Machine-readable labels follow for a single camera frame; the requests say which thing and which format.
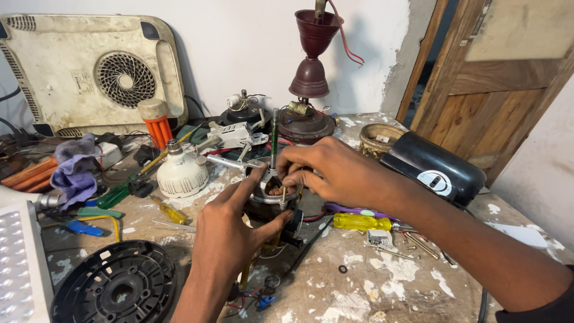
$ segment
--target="metal rod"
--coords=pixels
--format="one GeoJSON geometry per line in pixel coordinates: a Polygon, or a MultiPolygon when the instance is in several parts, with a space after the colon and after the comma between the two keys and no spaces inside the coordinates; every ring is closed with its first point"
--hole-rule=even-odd
{"type": "Polygon", "coordinates": [[[435,259],[439,259],[440,256],[436,254],[436,252],[432,251],[429,247],[427,247],[424,243],[422,243],[422,241],[420,241],[419,239],[415,238],[412,234],[410,234],[410,232],[405,232],[405,236],[407,236],[409,239],[411,239],[416,245],[418,245],[419,247],[421,247],[422,250],[426,251],[429,255],[431,255],[433,258],[435,259]]]}
{"type": "Polygon", "coordinates": [[[407,257],[407,256],[402,255],[402,254],[400,254],[400,253],[388,251],[388,250],[385,250],[385,249],[383,249],[383,248],[378,248],[377,250],[379,250],[380,252],[388,253],[389,255],[393,255],[393,256],[397,256],[397,257],[409,259],[409,260],[412,260],[412,261],[414,261],[414,262],[417,261],[415,258],[407,257]]]}
{"type": "Polygon", "coordinates": [[[278,128],[279,128],[279,109],[275,108],[273,109],[273,134],[271,137],[271,166],[269,167],[272,170],[275,169],[275,166],[277,164],[278,128]]]}

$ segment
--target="black plastic cover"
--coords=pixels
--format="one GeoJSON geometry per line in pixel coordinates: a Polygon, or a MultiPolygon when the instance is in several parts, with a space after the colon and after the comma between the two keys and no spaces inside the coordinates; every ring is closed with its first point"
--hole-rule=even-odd
{"type": "Polygon", "coordinates": [[[480,168],[413,132],[403,134],[379,162],[462,206],[469,205],[486,182],[480,168]]]}

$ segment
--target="workbench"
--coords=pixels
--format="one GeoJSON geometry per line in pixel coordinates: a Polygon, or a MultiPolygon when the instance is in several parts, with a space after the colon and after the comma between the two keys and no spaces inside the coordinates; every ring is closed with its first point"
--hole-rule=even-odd
{"type": "MultiPolygon", "coordinates": [[[[334,136],[358,149],[360,129],[373,123],[404,129],[385,113],[349,114],[340,116],[340,124],[334,136]]],[[[124,149],[134,149],[144,140],[131,141],[124,149]]],[[[132,154],[133,151],[126,153],[125,158],[113,167],[116,171],[108,171],[107,176],[124,178],[138,171],[140,167],[133,160],[132,154]]],[[[208,169],[209,182],[196,195],[166,199],[159,189],[153,195],[166,199],[173,207],[180,209],[193,219],[193,225],[198,212],[207,202],[228,185],[241,180],[238,171],[213,164],[208,165],[208,169]]],[[[323,201],[317,195],[305,190],[300,209],[309,217],[319,214],[322,204],[323,201]]],[[[481,191],[468,208],[485,222],[537,229],[548,241],[549,248],[545,252],[549,256],[565,264],[574,263],[571,251],[488,190],[481,191]]],[[[159,230],[167,227],[152,220],[168,222],[169,219],[150,198],[128,196],[112,209],[126,214],[121,220],[122,240],[154,241],[164,246],[179,264],[179,297],[191,267],[195,235],[159,230]]],[[[307,242],[328,219],[324,217],[318,222],[304,223],[298,237],[307,242]]],[[[41,218],[40,222],[44,225],[50,220],[41,218]]],[[[92,224],[113,232],[113,226],[107,220],[93,221],[92,224]]],[[[396,246],[393,251],[404,255],[419,255],[421,260],[411,261],[378,252],[376,248],[367,246],[366,236],[360,232],[338,229],[331,225],[315,242],[292,279],[281,283],[271,307],[262,312],[256,312],[257,304],[241,311],[225,307],[219,322],[476,322],[482,290],[480,284],[460,266],[452,266],[443,258],[435,260],[420,248],[407,250],[406,247],[413,244],[403,244],[403,238],[398,233],[393,233],[393,236],[396,246]],[[348,268],[346,274],[339,272],[340,265],[348,268]]],[[[113,234],[97,238],[75,235],[59,228],[43,230],[42,239],[55,290],[60,288],[63,279],[86,256],[115,242],[113,234]]],[[[428,245],[436,252],[439,251],[434,244],[428,245]]],[[[257,259],[251,268],[247,289],[261,287],[269,275],[281,276],[299,252],[288,245],[282,254],[273,259],[257,259]]],[[[246,306],[252,301],[246,298],[246,306]]],[[[496,321],[494,313],[497,310],[501,310],[501,307],[490,297],[487,322],[496,321]]]]}

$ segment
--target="motor shaft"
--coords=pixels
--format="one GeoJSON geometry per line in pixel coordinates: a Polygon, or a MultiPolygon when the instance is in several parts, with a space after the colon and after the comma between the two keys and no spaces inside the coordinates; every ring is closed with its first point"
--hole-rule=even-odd
{"type": "Polygon", "coordinates": [[[277,164],[277,140],[278,140],[278,128],[279,128],[279,109],[273,109],[273,133],[271,136],[271,166],[272,170],[275,169],[277,164]]]}

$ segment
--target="screwdriver handle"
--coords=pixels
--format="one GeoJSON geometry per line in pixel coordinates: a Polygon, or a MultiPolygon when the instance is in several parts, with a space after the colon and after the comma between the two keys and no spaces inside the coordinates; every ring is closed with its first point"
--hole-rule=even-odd
{"type": "Polygon", "coordinates": [[[173,223],[188,225],[189,219],[178,210],[172,209],[167,203],[160,204],[160,210],[165,213],[173,223]]]}
{"type": "Polygon", "coordinates": [[[393,227],[391,220],[388,218],[374,218],[360,216],[358,214],[336,213],[333,219],[333,225],[341,229],[353,229],[366,231],[369,229],[390,231],[393,227]]]}

